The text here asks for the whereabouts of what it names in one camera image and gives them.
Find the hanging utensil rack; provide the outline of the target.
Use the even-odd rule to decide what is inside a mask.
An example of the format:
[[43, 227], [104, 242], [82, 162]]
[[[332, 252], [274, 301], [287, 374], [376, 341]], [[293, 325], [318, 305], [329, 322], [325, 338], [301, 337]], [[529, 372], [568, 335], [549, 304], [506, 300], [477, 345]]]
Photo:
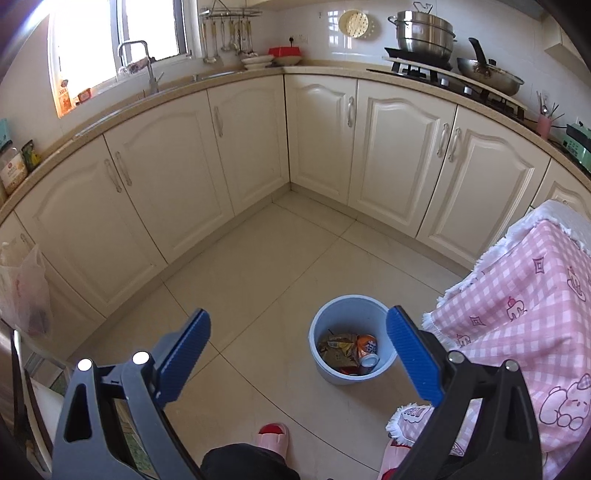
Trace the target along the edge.
[[222, 1], [197, 10], [202, 61], [205, 65], [221, 62], [222, 53], [239, 58], [256, 57], [253, 48], [252, 18], [262, 15], [247, 6], [229, 7]]

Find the steel sink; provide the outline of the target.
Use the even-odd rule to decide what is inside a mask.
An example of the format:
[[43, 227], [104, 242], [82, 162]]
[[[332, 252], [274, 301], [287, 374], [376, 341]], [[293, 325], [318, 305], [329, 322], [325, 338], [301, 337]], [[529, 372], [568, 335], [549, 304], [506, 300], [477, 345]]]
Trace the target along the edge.
[[167, 90], [176, 89], [191, 85], [200, 81], [211, 80], [228, 75], [243, 73], [242, 69], [226, 69], [221, 71], [195, 73], [176, 80], [170, 80], [158, 84], [158, 92], [163, 93]]

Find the stacked white bowls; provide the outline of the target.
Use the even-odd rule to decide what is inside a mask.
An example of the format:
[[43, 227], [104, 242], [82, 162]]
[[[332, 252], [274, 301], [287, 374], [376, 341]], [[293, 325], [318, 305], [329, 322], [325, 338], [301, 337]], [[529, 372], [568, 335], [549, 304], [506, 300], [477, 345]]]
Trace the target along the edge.
[[242, 59], [242, 65], [247, 71], [262, 70], [273, 65], [273, 55], [252, 56]]

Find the black gas stove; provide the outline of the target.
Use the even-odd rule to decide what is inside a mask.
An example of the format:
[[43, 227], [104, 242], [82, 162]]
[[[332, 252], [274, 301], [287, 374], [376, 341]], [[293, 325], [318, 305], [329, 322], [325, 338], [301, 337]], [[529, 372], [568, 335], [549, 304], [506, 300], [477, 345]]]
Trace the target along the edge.
[[389, 75], [410, 78], [452, 91], [516, 121], [525, 121], [527, 107], [524, 104], [482, 82], [453, 72], [449, 62], [439, 59], [427, 60], [421, 54], [392, 47], [386, 47], [385, 50], [387, 55], [383, 59], [391, 65]]

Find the orange soda can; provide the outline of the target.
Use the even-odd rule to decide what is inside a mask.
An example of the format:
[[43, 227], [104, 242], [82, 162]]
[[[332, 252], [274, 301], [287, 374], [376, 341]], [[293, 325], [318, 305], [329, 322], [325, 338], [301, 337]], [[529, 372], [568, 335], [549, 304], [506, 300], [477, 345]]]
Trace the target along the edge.
[[372, 370], [379, 364], [378, 342], [374, 336], [360, 335], [356, 339], [356, 351], [361, 368]]

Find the stainless steel steamer pot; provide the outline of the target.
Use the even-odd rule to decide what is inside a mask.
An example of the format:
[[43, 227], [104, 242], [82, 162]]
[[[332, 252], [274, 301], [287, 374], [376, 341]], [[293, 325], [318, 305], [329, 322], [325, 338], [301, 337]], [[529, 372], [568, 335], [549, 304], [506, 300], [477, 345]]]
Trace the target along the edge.
[[456, 42], [454, 27], [432, 13], [434, 5], [414, 1], [411, 10], [398, 11], [388, 21], [396, 28], [400, 50], [449, 61]]

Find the green electric cooker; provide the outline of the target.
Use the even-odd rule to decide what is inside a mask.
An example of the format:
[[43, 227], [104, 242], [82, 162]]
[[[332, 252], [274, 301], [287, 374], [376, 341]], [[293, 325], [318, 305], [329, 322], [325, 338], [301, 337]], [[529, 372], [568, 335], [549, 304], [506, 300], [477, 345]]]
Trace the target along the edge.
[[566, 126], [563, 147], [587, 171], [591, 172], [591, 130], [581, 123]]

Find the light blue trash bin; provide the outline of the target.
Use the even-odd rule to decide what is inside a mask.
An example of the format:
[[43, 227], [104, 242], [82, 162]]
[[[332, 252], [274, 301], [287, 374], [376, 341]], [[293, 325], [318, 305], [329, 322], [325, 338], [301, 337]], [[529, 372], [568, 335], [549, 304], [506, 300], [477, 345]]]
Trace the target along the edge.
[[387, 333], [388, 308], [363, 295], [332, 299], [315, 314], [308, 346], [318, 373], [334, 385], [359, 384], [384, 374], [398, 353]]

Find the yellow round strainer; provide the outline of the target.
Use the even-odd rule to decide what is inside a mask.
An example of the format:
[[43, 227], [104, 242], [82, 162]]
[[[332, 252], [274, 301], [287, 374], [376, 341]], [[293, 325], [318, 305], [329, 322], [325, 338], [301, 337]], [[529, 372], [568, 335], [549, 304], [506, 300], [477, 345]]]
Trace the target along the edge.
[[339, 32], [348, 38], [366, 38], [374, 31], [370, 16], [361, 10], [346, 10], [339, 16]]

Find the window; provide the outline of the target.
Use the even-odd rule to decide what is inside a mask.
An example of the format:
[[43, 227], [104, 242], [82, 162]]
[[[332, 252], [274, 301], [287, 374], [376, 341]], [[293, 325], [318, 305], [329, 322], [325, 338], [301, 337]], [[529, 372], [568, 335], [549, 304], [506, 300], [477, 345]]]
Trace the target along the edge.
[[[48, 70], [56, 114], [123, 82], [117, 46], [145, 40], [152, 68], [197, 49], [197, 1], [52, 1], [48, 15]], [[124, 63], [144, 57], [135, 44], [123, 50]]]

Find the red container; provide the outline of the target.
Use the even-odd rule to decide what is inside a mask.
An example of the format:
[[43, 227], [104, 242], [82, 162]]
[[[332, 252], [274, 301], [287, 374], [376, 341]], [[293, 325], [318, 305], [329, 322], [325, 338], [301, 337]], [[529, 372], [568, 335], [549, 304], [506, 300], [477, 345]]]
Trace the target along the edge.
[[269, 54], [274, 58], [301, 57], [301, 49], [294, 46], [277, 46], [271, 47]]

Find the gold foil snack bag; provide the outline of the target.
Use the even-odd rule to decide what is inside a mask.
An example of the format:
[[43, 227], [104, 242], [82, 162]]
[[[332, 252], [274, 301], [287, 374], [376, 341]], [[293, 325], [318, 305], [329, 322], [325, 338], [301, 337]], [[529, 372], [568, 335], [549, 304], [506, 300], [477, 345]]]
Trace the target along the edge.
[[356, 339], [358, 335], [352, 333], [325, 336], [318, 343], [318, 354], [322, 361], [335, 371], [346, 375], [355, 374], [360, 367], [356, 356]]

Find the pink checkered tablecloth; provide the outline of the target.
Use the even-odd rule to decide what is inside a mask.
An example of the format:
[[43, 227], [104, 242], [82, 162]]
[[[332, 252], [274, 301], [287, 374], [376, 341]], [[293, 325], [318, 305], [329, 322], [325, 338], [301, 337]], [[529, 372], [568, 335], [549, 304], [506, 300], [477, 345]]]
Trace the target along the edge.
[[[473, 363], [516, 361], [538, 425], [540, 479], [589, 477], [590, 223], [583, 215], [556, 200], [542, 203], [414, 324]], [[433, 411], [420, 397], [389, 420], [382, 478], [391, 479]]]

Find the kitchen faucet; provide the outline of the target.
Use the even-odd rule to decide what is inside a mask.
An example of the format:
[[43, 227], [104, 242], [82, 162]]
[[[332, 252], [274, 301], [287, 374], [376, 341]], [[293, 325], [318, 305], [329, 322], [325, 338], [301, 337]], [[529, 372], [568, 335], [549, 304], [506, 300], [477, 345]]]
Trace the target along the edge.
[[[126, 46], [139, 44], [144, 49], [144, 57], [138, 61], [131, 63], [124, 63], [123, 50]], [[152, 68], [152, 57], [149, 54], [148, 44], [145, 40], [126, 40], [118, 44], [117, 55], [121, 61], [121, 66], [118, 69], [118, 75], [129, 76], [139, 73], [146, 69], [148, 74], [149, 94], [153, 95], [159, 92], [159, 80], [154, 76]]]

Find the food jar on counter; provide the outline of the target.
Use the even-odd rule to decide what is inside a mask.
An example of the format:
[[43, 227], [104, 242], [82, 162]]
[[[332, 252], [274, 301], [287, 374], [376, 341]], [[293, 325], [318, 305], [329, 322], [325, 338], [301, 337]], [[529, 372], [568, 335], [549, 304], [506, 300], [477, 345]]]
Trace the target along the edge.
[[10, 196], [28, 176], [22, 153], [11, 142], [2, 149], [0, 176], [7, 196]]

